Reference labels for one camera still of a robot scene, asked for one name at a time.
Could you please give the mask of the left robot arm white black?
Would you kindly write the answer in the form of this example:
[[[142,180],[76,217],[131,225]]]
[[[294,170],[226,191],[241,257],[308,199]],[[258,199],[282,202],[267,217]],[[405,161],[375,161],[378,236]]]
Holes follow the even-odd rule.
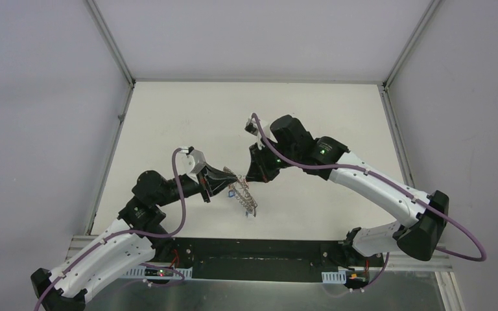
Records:
[[[133,197],[118,217],[75,256],[30,277],[36,310],[83,310],[93,297],[127,270],[154,259],[166,261],[169,242],[186,221],[185,199],[199,194],[205,202],[237,182],[237,176],[204,165],[195,178],[165,179],[154,170],[139,175]]]

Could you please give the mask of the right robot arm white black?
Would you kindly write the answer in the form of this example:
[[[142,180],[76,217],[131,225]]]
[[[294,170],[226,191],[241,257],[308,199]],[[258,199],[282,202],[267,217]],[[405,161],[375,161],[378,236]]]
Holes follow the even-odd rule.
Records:
[[[345,262],[356,266],[389,251],[402,251],[421,261],[432,258],[446,226],[446,194],[439,190],[427,194],[374,171],[346,145],[328,136],[314,138],[290,115],[268,128],[250,118],[245,131],[257,138],[249,147],[248,182],[267,183],[282,168],[298,167],[355,191],[394,217],[390,224],[352,229],[342,242]]]

